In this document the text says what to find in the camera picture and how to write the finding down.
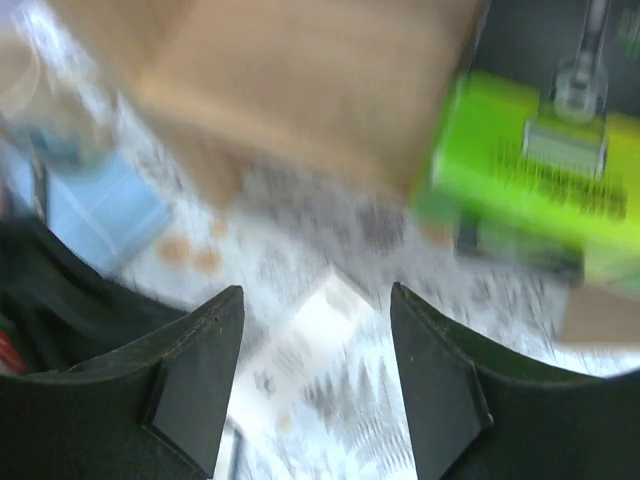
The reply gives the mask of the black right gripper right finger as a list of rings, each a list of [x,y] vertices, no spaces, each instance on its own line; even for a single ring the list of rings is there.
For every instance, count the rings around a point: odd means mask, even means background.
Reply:
[[[390,320],[421,479],[635,479],[639,374],[594,377],[517,353],[402,284]]]

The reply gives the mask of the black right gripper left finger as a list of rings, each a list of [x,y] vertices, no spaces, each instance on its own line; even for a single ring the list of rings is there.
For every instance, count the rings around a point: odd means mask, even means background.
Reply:
[[[208,479],[245,318],[230,286],[62,372],[1,380],[5,479]]]

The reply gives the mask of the white Harry's razor box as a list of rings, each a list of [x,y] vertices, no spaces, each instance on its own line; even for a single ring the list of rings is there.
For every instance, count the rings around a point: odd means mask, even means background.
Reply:
[[[269,453],[279,443],[327,444],[304,395],[324,399],[322,376],[374,316],[370,296],[345,274],[331,270],[316,281],[237,370],[228,418],[244,440]]]

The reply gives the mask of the green black Gillette razor box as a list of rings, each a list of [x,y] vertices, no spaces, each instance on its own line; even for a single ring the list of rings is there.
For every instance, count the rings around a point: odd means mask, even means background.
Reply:
[[[639,5],[491,1],[409,207],[461,254],[639,288]]]

